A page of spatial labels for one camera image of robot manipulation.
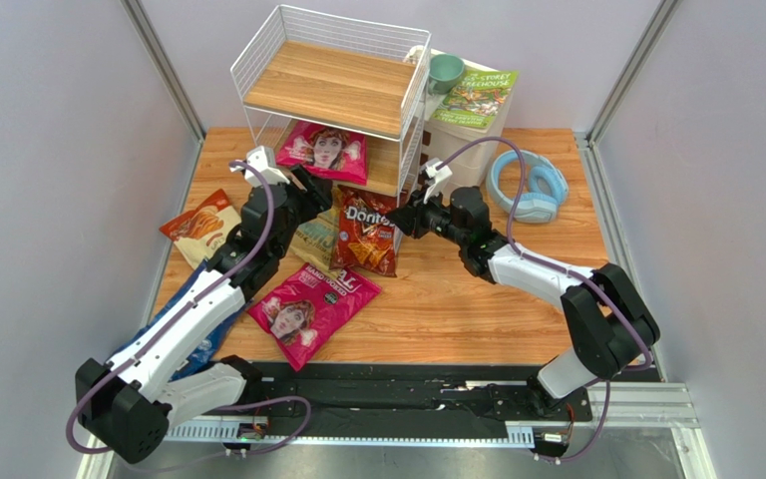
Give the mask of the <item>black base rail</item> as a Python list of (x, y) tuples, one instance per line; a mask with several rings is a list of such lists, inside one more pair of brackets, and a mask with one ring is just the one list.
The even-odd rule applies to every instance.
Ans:
[(502, 439), (509, 422), (595, 426), (595, 391), (539, 406), (528, 388), (534, 365), (255, 362), (240, 403), (265, 430), (327, 439)]

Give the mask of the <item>green mug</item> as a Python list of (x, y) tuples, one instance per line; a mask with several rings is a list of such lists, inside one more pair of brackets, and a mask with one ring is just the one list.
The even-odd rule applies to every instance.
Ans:
[(435, 55), (429, 64), (428, 92), (432, 95), (447, 95), (466, 74), (464, 61), (451, 54)]

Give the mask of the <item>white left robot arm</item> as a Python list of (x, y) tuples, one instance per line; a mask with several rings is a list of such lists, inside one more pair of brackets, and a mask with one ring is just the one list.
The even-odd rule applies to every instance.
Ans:
[(170, 429), (235, 404), (255, 377), (235, 356), (182, 379), (175, 373), (206, 337), (236, 316), (275, 276), (298, 227), (333, 205), (333, 184), (301, 166), (290, 174), (233, 161), (251, 191), (233, 227), (161, 319), (109, 359), (76, 371), (77, 403), (65, 434), (83, 454), (114, 452), (129, 464), (150, 456)]

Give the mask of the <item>blue Doritos bag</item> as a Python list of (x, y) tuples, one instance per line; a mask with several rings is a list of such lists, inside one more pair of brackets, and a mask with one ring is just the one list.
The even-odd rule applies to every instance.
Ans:
[[(154, 314), (153, 318), (148, 323), (140, 328), (136, 334), (125, 344), (120, 346), (113, 352), (113, 355), (117, 354), (121, 350), (129, 347), (138, 341), (142, 335), (144, 335), (154, 324), (162, 320), (169, 312), (178, 304), (184, 303), (184, 296), (189, 290), (192, 289), (194, 283), (198, 280), (201, 273), (206, 269), (206, 260), (202, 260), (191, 275), (183, 282), (178, 290), (171, 296), (168, 302)], [(213, 361), (215, 361), (215, 355), (217, 351), (222, 347), (227, 335), (232, 327), (235, 325), (237, 319), (245, 313), (249, 308), (249, 302), (246, 303), (240, 310), (232, 313), (226, 319), (224, 319), (218, 326), (216, 326), (199, 344), (191, 351), (187, 358), (180, 364), (171, 377), (171, 381), (182, 379), (191, 375), (194, 375), (202, 370)]]

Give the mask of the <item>white drawer cabinet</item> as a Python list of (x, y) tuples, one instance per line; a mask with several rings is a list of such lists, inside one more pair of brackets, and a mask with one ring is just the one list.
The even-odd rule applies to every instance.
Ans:
[[(464, 63), (466, 65), (466, 74), (474, 70), (497, 71), (468, 60), (465, 60)], [(419, 162), (422, 164), (434, 158), (444, 161), (474, 140), (500, 136), (505, 128), (510, 108), (513, 105), (514, 89), (502, 113), (489, 128), (484, 130), (459, 127), (433, 120), (431, 116), (445, 96), (426, 93), (423, 136), (419, 154)], [(459, 187), (480, 185), (486, 176), (496, 147), (495, 143), (481, 143), (469, 148), (458, 156), (449, 165), (452, 177), (443, 190), (443, 194), (447, 196)]]

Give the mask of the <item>red Doritos bag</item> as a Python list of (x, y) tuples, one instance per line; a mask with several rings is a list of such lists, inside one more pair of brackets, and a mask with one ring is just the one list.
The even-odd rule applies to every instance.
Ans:
[(330, 268), (359, 267), (395, 277), (396, 227), (386, 217), (397, 207), (395, 198), (339, 186), (337, 200), (336, 243)]

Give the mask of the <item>pink real chips bag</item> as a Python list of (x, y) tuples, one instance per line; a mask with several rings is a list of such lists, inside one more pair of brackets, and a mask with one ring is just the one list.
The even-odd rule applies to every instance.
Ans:
[(350, 269), (331, 277), (307, 263), (248, 314), (298, 371), (380, 292), (379, 285)]
[(368, 180), (367, 140), (356, 132), (297, 121), (275, 156), (279, 165), (301, 165), (321, 179), (359, 186)]

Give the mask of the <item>pink cube adapter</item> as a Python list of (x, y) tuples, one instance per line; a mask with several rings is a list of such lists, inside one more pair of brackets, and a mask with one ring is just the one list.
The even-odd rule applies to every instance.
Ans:
[(425, 48), (423, 45), (416, 45), (412, 47), (409, 52), (404, 56), (403, 62), (416, 65), (420, 62), (422, 56), (424, 55)]

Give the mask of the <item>cream orange chips bag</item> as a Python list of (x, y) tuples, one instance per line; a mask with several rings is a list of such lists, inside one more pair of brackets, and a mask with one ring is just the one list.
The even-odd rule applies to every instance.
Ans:
[(216, 190), (195, 209), (186, 211), (159, 228), (186, 263), (197, 269), (224, 244), (240, 223), (239, 213), (223, 189)]

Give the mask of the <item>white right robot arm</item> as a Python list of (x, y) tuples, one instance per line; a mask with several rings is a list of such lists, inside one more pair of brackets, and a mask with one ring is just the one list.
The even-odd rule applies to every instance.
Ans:
[(456, 244), (469, 274), (546, 301), (565, 317), (571, 347), (528, 380), (525, 402), (534, 414), (554, 415), (577, 390), (651, 359), (660, 330), (623, 268), (573, 266), (510, 241), (475, 187), (454, 190), (447, 202), (429, 192), (413, 193), (387, 220), (410, 238), (434, 234)]

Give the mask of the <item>green treehouse book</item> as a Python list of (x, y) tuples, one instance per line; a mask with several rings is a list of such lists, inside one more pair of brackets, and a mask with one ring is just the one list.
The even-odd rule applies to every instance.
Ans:
[(518, 77), (518, 71), (469, 71), (431, 118), (459, 127), (487, 129), (507, 106)]

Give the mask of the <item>light blue headphones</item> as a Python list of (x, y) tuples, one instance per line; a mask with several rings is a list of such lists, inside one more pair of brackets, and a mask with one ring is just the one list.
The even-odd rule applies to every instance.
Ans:
[(569, 185), (564, 174), (547, 158), (529, 151), (522, 151), (525, 161), (526, 186), (516, 204), (500, 188), (500, 174), (512, 163), (519, 162), (519, 155), (507, 151), (499, 155), (485, 178), (490, 198), (505, 212), (515, 208), (514, 219), (525, 224), (546, 224), (559, 216), (561, 205), (569, 195)]

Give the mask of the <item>tan kettle chips bag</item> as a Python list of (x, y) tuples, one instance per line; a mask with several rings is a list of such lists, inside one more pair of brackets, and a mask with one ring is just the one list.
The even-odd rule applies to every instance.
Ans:
[(342, 194), (334, 188), (332, 207), (298, 227), (289, 251), (318, 270), (333, 276), (331, 260), (338, 240)]

